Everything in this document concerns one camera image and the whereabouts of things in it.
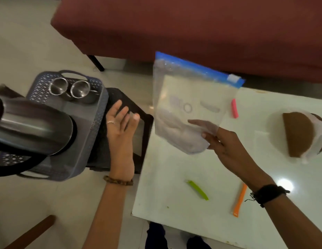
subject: maroon couch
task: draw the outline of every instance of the maroon couch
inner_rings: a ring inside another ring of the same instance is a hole
[[[322,0],[62,0],[51,21],[83,54],[322,83]]]

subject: hand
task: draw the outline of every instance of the hand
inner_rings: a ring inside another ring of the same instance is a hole
[[[206,126],[206,121],[188,120],[189,123]],[[202,137],[210,143],[208,149],[214,150],[222,164],[237,175],[252,191],[267,184],[275,184],[252,159],[235,132],[219,127],[216,136],[203,132]]]
[[[128,107],[124,107],[117,113],[121,105],[122,101],[118,100],[105,116],[107,122],[115,122],[115,124],[107,124],[111,162],[109,176],[113,179],[128,182],[131,181],[134,175],[132,138],[137,129],[140,116],[136,113],[130,118]]]

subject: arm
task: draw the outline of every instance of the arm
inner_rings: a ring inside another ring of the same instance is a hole
[[[107,138],[110,150],[112,179],[131,181],[134,175],[132,138],[139,123],[139,115],[132,118],[128,107],[119,113],[122,101],[118,100],[106,115]],[[126,191],[129,186],[107,183],[83,249],[117,249],[122,225]]]
[[[204,124],[200,120],[189,120],[189,123]],[[222,164],[253,192],[264,185],[275,184],[247,153],[236,133],[219,127],[216,136],[203,133],[202,137],[210,143],[209,149],[215,151]],[[322,249],[322,232],[288,197],[280,195],[264,206],[289,249]]]

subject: metal jug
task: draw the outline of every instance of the metal jug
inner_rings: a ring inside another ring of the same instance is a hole
[[[47,156],[65,151],[77,132],[74,120],[57,109],[25,98],[0,96],[0,151],[31,156],[11,166],[0,166],[0,176],[19,174]]]

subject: person's left hand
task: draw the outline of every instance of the person's left hand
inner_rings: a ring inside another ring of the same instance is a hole
[[[128,107],[117,113],[121,105],[122,101],[118,100],[105,116],[111,160],[109,177],[128,182],[134,176],[132,138],[140,116],[136,113],[130,118]]]

